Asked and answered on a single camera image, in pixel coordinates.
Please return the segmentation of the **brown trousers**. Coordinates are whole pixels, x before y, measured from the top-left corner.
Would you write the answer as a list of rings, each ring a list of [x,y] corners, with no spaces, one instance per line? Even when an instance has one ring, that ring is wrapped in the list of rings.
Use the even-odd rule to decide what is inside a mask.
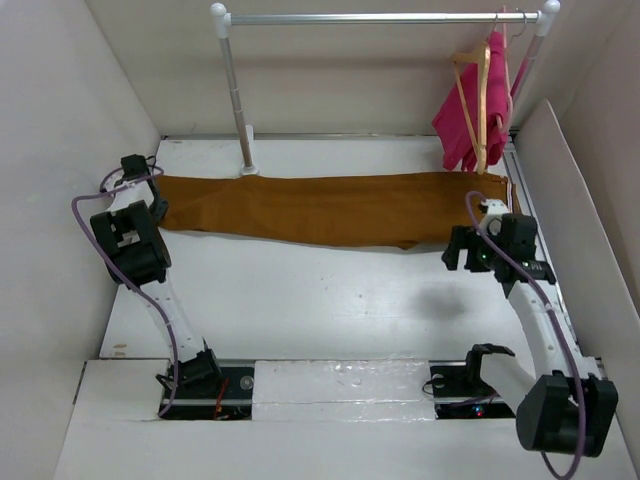
[[[380,176],[236,179],[163,176],[161,225],[329,247],[441,245],[470,225],[465,196],[478,191],[520,207],[505,176],[426,172]]]

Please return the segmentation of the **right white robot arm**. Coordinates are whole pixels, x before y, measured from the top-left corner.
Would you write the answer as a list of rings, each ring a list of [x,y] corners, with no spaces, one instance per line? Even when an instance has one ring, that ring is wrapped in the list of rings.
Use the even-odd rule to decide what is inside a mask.
[[[490,200],[481,210],[474,225],[453,227],[442,260],[453,271],[465,251],[466,270],[494,275],[521,323],[534,371],[525,371],[506,346],[475,344],[462,381],[473,393],[491,388],[503,399],[524,449],[595,458],[613,421],[617,389],[577,344],[552,268],[536,257],[536,219],[510,212],[501,201]]]

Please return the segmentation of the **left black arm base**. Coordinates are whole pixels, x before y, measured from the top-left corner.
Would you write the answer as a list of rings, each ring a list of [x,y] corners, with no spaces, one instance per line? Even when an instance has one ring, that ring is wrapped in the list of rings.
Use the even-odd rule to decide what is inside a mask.
[[[222,379],[213,387],[179,386],[170,401],[171,386],[167,377],[159,383],[163,388],[158,412],[164,420],[176,421],[243,421],[252,418],[255,362],[223,360],[220,362]]]

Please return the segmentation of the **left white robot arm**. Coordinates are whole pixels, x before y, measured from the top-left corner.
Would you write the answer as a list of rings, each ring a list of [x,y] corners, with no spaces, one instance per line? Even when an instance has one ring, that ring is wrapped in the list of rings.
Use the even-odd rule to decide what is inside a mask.
[[[194,333],[171,285],[172,265],[159,224],[169,209],[161,197],[152,166],[139,154],[121,159],[121,167],[107,177],[114,188],[107,211],[90,218],[97,244],[109,260],[140,292],[150,316],[168,347],[176,354],[173,366],[158,381],[194,395],[208,397],[222,387],[223,373],[204,338]]]

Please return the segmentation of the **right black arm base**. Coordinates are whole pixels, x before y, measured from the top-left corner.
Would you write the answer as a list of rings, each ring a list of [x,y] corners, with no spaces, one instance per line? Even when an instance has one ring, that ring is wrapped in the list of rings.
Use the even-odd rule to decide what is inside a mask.
[[[422,391],[438,420],[513,419],[533,384],[511,349],[485,343],[463,360],[431,360]]]

